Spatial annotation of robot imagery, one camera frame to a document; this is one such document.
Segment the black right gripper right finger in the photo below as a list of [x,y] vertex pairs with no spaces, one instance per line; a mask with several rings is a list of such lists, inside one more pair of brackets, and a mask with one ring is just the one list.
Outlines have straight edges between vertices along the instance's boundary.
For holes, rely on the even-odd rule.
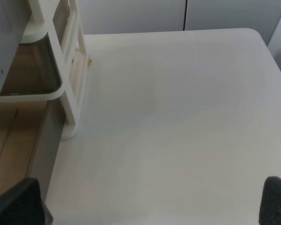
[[259,209],[260,225],[281,225],[281,178],[265,180]]

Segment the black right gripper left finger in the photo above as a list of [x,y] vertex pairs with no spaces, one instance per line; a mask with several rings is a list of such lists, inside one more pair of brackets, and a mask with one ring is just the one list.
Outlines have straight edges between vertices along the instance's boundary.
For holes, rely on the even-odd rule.
[[46,215],[37,179],[25,178],[0,195],[0,225],[44,225]]

